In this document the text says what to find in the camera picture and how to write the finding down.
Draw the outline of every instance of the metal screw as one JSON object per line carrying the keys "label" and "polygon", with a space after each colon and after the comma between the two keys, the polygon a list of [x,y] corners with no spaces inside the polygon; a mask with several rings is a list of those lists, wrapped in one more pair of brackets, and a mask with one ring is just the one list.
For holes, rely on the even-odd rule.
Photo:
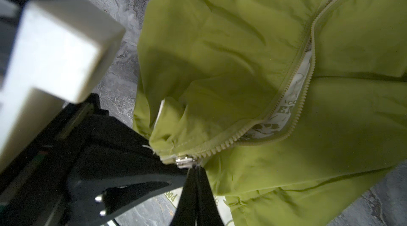
{"label": "metal screw", "polygon": [[102,201],[103,201],[103,196],[102,196],[102,194],[97,195],[97,196],[95,197],[95,202],[96,202],[96,203],[101,203]]}

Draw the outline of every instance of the metal zipper slider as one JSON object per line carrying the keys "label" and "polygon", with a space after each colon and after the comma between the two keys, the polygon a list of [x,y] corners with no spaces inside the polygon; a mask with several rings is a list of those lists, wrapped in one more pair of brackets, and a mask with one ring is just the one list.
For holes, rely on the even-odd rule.
{"label": "metal zipper slider", "polygon": [[194,159],[188,156],[182,156],[176,158],[176,165],[178,168],[192,168],[198,164],[198,159]]}

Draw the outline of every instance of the open zipper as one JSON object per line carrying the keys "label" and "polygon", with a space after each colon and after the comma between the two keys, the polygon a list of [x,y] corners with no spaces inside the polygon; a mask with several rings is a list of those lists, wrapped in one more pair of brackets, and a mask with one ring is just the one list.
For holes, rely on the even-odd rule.
{"label": "open zipper", "polygon": [[176,165],[177,165],[178,167],[180,167],[180,166],[181,166],[181,167],[184,167],[184,165],[185,165],[184,162],[185,162],[185,161],[188,161],[188,162],[191,163],[191,164],[188,163],[188,167],[189,167],[189,166],[192,165],[192,164],[199,163],[199,158],[205,158],[205,157],[212,156],[212,155],[216,154],[217,152],[220,152],[220,151],[225,150],[225,149],[227,149],[227,148],[231,148],[231,147],[233,147],[233,146],[235,146],[235,145],[244,145],[244,146],[263,145],[263,144],[269,143],[269,142],[276,142],[276,141],[284,140],[284,139],[286,139],[287,137],[289,137],[289,136],[292,134],[292,132],[294,131],[295,126],[297,125],[297,122],[298,122],[298,120],[299,120],[299,118],[300,118],[300,116],[301,116],[301,113],[302,113],[302,110],[303,110],[303,107],[304,107],[304,103],[305,103],[305,99],[306,99],[306,96],[307,96],[307,92],[308,92],[308,87],[309,87],[309,84],[310,84],[310,82],[311,82],[311,78],[312,78],[312,75],[313,75],[313,72],[314,72],[314,69],[315,69],[315,58],[316,58],[316,56],[315,56],[315,25],[316,25],[316,23],[318,22],[318,20],[320,19],[320,17],[321,17],[336,1],[338,1],[338,0],[332,0],[332,1],[331,1],[331,0],[327,0],[326,6],[325,6],[325,7],[323,8],[323,10],[318,14],[318,16],[314,19],[314,21],[313,21],[313,23],[312,23],[312,25],[311,25],[311,34],[310,34],[310,36],[308,36],[308,38],[307,38],[308,42],[307,42],[307,44],[306,44],[305,47],[304,47],[304,50],[303,50],[303,52],[302,52],[302,56],[301,56],[301,58],[300,58],[300,60],[299,60],[299,62],[298,62],[298,65],[297,65],[297,66],[295,67],[295,69],[293,70],[293,72],[292,72],[292,74],[291,74],[291,77],[290,77],[289,81],[287,82],[287,86],[286,86],[285,89],[283,90],[283,92],[282,92],[280,98],[276,101],[276,105],[274,106],[274,108],[272,109],[272,111],[271,111],[271,112],[268,114],[268,116],[266,117],[266,119],[268,119],[268,118],[276,111],[276,109],[277,109],[277,107],[278,107],[280,101],[283,99],[283,97],[284,97],[286,91],[288,90],[290,84],[292,83],[292,80],[293,80],[295,74],[297,73],[299,67],[301,66],[301,64],[302,64],[302,62],[303,62],[303,60],[304,60],[305,54],[306,54],[306,52],[308,51],[307,49],[308,49],[309,43],[311,42],[311,59],[310,59],[311,62],[310,62],[310,67],[309,67],[309,70],[308,70],[308,73],[307,73],[307,77],[306,77],[306,79],[305,79],[305,81],[304,81],[303,87],[302,87],[302,89],[301,89],[300,95],[298,96],[298,100],[297,100],[298,105],[296,105],[296,106],[297,106],[297,110],[296,110],[295,114],[294,114],[293,116],[291,116],[292,119],[289,120],[289,122],[286,123],[286,124],[289,124],[289,126],[288,126],[288,128],[286,129],[286,132],[285,132],[284,134],[282,134],[281,136],[276,137],[276,138],[270,138],[270,139],[268,139],[268,140],[266,140],[266,141],[259,141],[259,142],[238,141],[239,138],[240,138],[241,136],[243,136],[243,135],[244,135],[249,129],[251,129],[252,127],[244,128],[244,129],[241,129],[239,132],[237,132],[233,137],[231,137],[231,138],[230,138],[229,140],[227,140],[225,143],[223,143],[223,144],[221,144],[221,145],[219,145],[219,146],[217,146],[217,147],[214,147],[214,148],[212,148],[212,149],[207,149],[207,150],[198,151],[198,152],[195,152],[195,153],[193,153],[193,154],[188,154],[188,155],[179,156],[179,157],[178,157],[178,156],[175,156],[175,155],[169,156],[169,157],[166,157],[166,158],[162,158],[162,161],[163,161],[164,163],[176,163]]}

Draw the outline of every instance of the green jacket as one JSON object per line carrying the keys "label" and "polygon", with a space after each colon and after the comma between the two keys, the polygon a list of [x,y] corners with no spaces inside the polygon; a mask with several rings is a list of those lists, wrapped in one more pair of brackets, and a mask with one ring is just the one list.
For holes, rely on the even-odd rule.
{"label": "green jacket", "polygon": [[237,226],[325,225],[406,158],[407,0],[329,2],[147,6],[133,127]]}

